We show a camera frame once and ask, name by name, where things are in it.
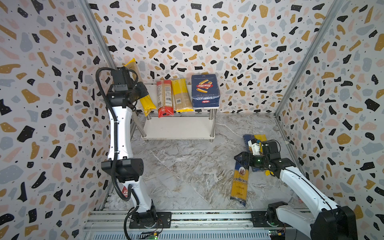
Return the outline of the blue Barilla spaghetti box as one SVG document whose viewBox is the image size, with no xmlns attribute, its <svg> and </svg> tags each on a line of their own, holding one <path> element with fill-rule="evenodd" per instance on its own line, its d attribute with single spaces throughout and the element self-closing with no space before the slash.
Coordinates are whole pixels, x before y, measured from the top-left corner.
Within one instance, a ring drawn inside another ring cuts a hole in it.
<svg viewBox="0 0 384 240">
<path fill-rule="evenodd" d="M 245 145 L 247 147 L 247 152 L 248 153 L 250 153 L 249 148 L 248 148 L 248 141 L 253 139 L 253 138 L 255 138 L 253 134 L 243 135 L 243 139 L 244 139 Z"/>
</svg>

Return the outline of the yellow Pastatime spaghetti bag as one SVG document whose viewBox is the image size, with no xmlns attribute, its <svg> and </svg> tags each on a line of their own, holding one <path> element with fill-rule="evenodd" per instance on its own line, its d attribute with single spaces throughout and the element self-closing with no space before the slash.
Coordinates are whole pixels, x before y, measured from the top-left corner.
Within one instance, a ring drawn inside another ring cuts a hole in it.
<svg viewBox="0 0 384 240">
<path fill-rule="evenodd" d="M 134 79 L 136 77 L 138 77 L 138 82 L 143 83 L 143 79 L 140 75 L 139 67 L 138 67 L 138 64 L 136 63 L 135 58 L 131 59 L 128 63 L 124 64 L 124 67 L 126 67 L 129 70 L 133 70 L 134 71 L 134 73 L 133 73 Z M 153 101 L 149 95 L 141 98 L 140 103 L 144 109 L 143 112 L 144 112 L 146 117 L 151 113 L 151 111 L 154 111 L 157 108 L 154 105 L 154 103 L 153 103 Z"/>
</svg>

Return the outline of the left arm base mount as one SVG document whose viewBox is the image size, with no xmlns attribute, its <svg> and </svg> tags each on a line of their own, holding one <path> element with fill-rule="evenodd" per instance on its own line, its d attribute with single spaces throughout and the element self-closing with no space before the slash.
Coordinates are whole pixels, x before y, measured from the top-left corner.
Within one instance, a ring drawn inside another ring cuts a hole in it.
<svg viewBox="0 0 384 240">
<path fill-rule="evenodd" d="M 154 205 L 145 212 L 136 211 L 130 221 L 130 229 L 169 229 L 171 227 L 172 213 L 158 212 Z"/>
</svg>

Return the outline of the yellow-top spaghetti bag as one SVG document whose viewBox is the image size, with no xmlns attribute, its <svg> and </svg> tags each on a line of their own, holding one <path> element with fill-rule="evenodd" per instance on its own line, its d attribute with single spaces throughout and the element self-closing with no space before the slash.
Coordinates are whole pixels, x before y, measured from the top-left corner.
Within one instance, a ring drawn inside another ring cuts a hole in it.
<svg viewBox="0 0 384 240">
<path fill-rule="evenodd" d="M 186 79 L 172 80 L 171 83 L 175 101 L 174 110 L 179 113 L 193 112 Z"/>
</svg>

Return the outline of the blue-top clear spaghetti bag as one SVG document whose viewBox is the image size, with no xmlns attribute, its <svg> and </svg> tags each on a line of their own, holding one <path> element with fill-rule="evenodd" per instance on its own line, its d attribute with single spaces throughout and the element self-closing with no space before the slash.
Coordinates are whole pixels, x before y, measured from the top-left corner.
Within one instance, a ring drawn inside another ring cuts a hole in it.
<svg viewBox="0 0 384 240">
<path fill-rule="evenodd" d="M 230 199 L 238 201 L 244 207 L 247 204 L 248 181 L 249 166 L 236 162 Z"/>
</svg>

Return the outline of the blue Barilla pasta box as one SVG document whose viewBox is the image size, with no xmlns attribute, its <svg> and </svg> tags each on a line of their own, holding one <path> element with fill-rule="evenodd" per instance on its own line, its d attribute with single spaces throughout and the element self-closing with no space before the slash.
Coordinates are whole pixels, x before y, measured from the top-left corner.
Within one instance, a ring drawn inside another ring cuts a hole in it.
<svg viewBox="0 0 384 240">
<path fill-rule="evenodd" d="M 192 105 L 194 109 L 218 109 L 220 89 L 215 74 L 192 75 Z"/>
</svg>

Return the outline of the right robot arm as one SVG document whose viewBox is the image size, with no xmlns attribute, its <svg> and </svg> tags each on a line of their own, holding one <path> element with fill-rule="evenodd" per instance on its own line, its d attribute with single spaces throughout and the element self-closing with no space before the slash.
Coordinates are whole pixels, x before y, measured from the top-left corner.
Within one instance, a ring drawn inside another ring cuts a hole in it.
<svg viewBox="0 0 384 240">
<path fill-rule="evenodd" d="M 281 146 L 276 140 L 249 141 L 250 152 L 234 157 L 240 164 L 239 174 L 249 167 L 267 170 L 270 175 L 287 184 L 308 207 L 309 213 L 295 210 L 288 203 L 268 205 L 265 218 L 271 227 L 287 224 L 311 240 L 356 240 L 356 215 L 348 206 L 340 206 L 315 187 L 288 158 L 282 158 Z"/>
</svg>

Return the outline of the red spaghetti bag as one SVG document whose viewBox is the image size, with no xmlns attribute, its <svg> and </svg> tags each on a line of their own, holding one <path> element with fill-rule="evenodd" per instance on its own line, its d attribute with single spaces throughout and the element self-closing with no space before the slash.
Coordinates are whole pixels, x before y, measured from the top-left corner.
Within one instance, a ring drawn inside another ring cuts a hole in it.
<svg viewBox="0 0 384 240">
<path fill-rule="evenodd" d="M 159 118 L 174 115 L 171 80 L 161 80 L 157 82 L 157 100 L 157 110 Z"/>
</svg>

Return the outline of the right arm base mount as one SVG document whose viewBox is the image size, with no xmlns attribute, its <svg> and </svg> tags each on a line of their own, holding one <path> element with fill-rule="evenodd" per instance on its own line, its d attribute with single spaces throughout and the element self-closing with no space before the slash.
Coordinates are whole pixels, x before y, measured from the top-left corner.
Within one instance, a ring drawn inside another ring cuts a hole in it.
<svg viewBox="0 0 384 240">
<path fill-rule="evenodd" d="M 286 206 L 285 202 L 276 202 L 268 205 L 265 211 L 251 211 L 251 222 L 255 228 L 265 227 L 283 227 L 284 223 L 279 221 L 277 216 L 277 208 Z"/>
</svg>

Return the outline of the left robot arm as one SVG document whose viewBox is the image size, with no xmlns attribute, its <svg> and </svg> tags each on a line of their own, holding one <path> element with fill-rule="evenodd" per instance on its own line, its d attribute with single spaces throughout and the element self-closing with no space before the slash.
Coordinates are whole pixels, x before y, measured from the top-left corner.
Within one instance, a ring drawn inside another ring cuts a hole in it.
<svg viewBox="0 0 384 240">
<path fill-rule="evenodd" d="M 134 157 L 131 146 L 131 120 L 136 116 L 135 103 L 148 96 L 138 74 L 126 67 L 102 67 L 96 71 L 96 83 L 111 121 L 111 144 L 102 170 L 111 176 L 115 192 L 124 202 L 132 201 L 132 214 L 155 212 L 153 200 L 140 177 L 144 162 Z"/>
</svg>

